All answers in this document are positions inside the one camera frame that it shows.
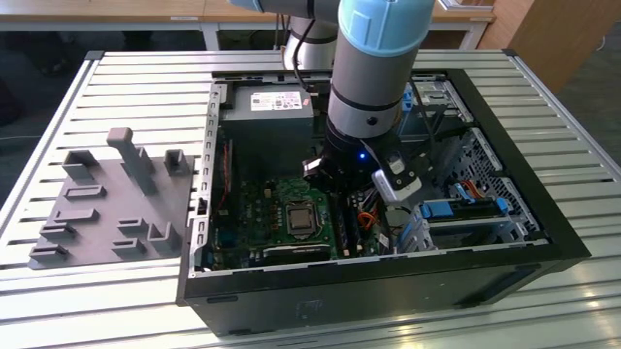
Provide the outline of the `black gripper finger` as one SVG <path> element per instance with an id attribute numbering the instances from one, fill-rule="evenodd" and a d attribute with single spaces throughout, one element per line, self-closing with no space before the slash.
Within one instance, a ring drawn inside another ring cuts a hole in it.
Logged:
<path id="1" fill-rule="evenodd" d="M 336 196 L 346 191 L 346 176 L 339 165 L 324 156 L 302 162 L 303 179 L 323 194 Z"/>

